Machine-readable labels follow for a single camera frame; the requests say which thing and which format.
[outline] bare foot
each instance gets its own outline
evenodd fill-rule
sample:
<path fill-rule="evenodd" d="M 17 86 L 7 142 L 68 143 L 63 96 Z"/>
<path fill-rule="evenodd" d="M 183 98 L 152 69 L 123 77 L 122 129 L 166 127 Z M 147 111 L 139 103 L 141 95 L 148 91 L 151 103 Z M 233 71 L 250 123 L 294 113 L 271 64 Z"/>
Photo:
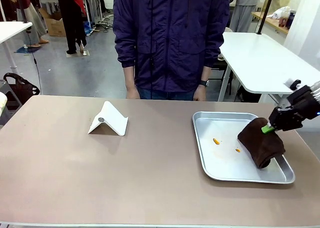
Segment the bare foot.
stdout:
<path fill-rule="evenodd" d="M 39 48 L 41 47 L 41 44 L 31 44 L 31 45 L 27 45 L 28 48 Z"/>
<path fill-rule="evenodd" d="M 40 44 L 48 44 L 48 43 L 50 43 L 50 41 L 49 40 L 45 40 L 45 39 L 40 39 L 39 43 Z"/>

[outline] metal tray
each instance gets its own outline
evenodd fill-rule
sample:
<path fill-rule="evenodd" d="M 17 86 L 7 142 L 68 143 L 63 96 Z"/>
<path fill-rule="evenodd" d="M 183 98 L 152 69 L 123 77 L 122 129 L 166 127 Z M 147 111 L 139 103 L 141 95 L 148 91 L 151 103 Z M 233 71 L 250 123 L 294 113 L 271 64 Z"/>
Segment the metal tray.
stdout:
<path fill-rule="evenodd" d="M 290 184 L 295 174 L 285 157 L 258 169 L 238 134 L 257 116 L 249 113 L 197 112 L 193 125 L 205 173 L 216 180 Z M 220 142 L 216 145 L 213 139 Z"/>

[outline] jeans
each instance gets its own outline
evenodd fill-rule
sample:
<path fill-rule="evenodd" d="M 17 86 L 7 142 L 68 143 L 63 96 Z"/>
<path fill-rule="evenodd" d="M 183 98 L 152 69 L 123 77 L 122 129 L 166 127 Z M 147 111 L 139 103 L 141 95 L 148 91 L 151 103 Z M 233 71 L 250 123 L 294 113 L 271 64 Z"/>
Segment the jeans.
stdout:
<path fill-rule="evenodd" d="M 158 100 L 185 100 L 192 101 L 194 99 L 195 90 L 190 92 L 163 92 L 158 90 L 142 89 L 137 87 L 141 99 L 158 99 Z"/>

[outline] small orange object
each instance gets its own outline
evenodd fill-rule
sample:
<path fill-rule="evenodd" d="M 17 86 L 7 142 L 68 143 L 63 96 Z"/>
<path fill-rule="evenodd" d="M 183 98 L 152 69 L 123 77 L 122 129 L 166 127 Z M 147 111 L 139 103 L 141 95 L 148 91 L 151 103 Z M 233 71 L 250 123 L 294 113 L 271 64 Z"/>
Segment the small orange object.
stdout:
<path fill-rule="evenodd" d="M 216 139 L 213 139 L 213 141 L 214 141 L 214 143 L 217 144 L 217 145 L 220 144 L 219 141 L 217 141 Z"/>

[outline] floor mat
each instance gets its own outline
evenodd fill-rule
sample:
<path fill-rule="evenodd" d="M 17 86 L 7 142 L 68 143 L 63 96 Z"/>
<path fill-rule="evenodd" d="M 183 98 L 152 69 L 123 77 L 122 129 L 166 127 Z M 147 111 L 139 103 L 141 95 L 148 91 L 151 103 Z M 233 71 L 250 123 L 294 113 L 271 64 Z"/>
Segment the floor mat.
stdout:
<path fill-rule="evenodd" d="M 24 47 L 21 47 L 17 51 L 15 51 L 15 53 L 17 53 L 17 54 L 32 54 L 32 53 L 38 51 L 40 48 L 41 47 L 25 49 Z"/>

